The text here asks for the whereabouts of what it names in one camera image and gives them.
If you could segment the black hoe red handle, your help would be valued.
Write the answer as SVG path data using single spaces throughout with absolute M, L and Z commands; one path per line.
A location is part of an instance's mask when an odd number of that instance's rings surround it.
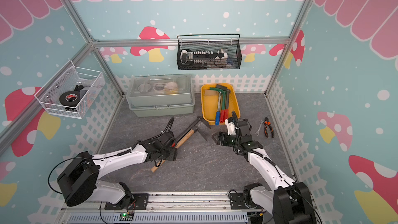
M 228 115 L 229 115 L 229 98 L 230 98 L 231 91 L 226 86 L 223 86 L 220 84 L 217 84 L 216 88 L 221 89 L 222 93 L 223 93 L 223 96 L 222 96 L 223 104 L 221 107 L 220 122 L 224 123 L 224 121 L 229 118 L 228 117 Z

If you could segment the chrome tool blue handle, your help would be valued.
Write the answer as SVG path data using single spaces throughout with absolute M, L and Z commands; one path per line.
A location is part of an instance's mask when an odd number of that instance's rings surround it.
M 222 92 L 220 89 L 217 89 L 219 96 L 218 96 L 218 106 L 217 106 L 217 112 L 216 112 L 216 118 L 215 118 L 215 125 L 219 125 L 220 123 L 220 111 L 221 111 L 221 96 Z

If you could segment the wooden handle hammer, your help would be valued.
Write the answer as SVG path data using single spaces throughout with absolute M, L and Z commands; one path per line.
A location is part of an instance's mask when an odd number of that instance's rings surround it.
M 194 128 L 191 129 L 175 146 L 176 149 L 180 148 L 193 134 L 199 133 L 202 138 L 207 141 L 207 137 L 205 133 L 200 130 L 199 128 Z M 165 163 L 165 160 L 160 161 L 159 163 L 156 163 L 154 167 L 151 168 L 151 172 L 155 172 L 161 165 Z

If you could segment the green hoe red handle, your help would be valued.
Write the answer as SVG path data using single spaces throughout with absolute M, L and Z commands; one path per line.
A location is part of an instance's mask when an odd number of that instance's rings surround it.
M 216 112 L 216 119 L 215 119 L 215 125 L 219 125 L 221 122 L 224 122 L 227 89 L 224 86 L 216 85 L 216 87 L 210 87 L 210 90 L 219 92 L 218 110 Z

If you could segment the yellow plastic storage box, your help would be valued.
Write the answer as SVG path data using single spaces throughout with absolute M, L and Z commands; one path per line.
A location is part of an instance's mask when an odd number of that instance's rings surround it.
M 234 88 L 231 84 L 221 83 L 220 85 L 230 89 L 230 99 L 229 99 L 229 117 L 232 117 L 231 111 L 237 114 L 240 118 L 240 109 L 238 105 L 238 100 L 234 92 Z M 216 84 L 205 84 L 201 87 L 201 105 L 203 118 L 208 121 L 210 125 L 215 125 L 216 110 L 218 106 L 218 92 L 214 95 L 207 95 L 205 92 L 210 90 L 210 87 L 215 87 Z

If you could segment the black pick red handle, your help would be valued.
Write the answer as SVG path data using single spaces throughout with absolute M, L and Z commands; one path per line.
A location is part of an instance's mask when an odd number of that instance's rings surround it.
M 211 125 L 206 121 L 203 117 L 197 117 L 197 120 L 195 120 L 192 124 L 190 124 L 177 138 L 176 141 L 172 144 L 172 147 L 176 147 L 178 142 L 180 142 L 183 137 L 185 137 L 191 130 L 194 129 L 194 127 L 199 123 L 203 123 L 206 127 L 211 129 Z

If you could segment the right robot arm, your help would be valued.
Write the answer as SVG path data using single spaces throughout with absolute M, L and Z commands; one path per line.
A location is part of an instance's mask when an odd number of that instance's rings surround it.
M 231 147 L 235 154 L 244 157 L 269 186 L 266 189 L 260 183 L 253 183 L 245 187 L 244 203 L 248 208 L 262 208 L 277 224 L 321 224 L 307 185 L 289 177 L 264 147 L 253 140 L 248 120 L 230 117 L 224 123 L 227 131 L 213 135 L 215 143 Z

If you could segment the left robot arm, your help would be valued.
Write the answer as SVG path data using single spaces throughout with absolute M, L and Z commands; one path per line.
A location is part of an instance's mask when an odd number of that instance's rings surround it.
M 177 143 L 171 131 L 164 131 L 154 138 L 138 141 L 134 146 L 111 153 L 91 155 L 87 151 L 71 158 L 68 166 L 57 178 L 65 203 L 69 207 L 87 201 L 102 201 L 121 209 L 131 210 L 135 198 L 129 187 L 122 182 L 102 181 L 105 175 L 134 164 L 174 161 Z

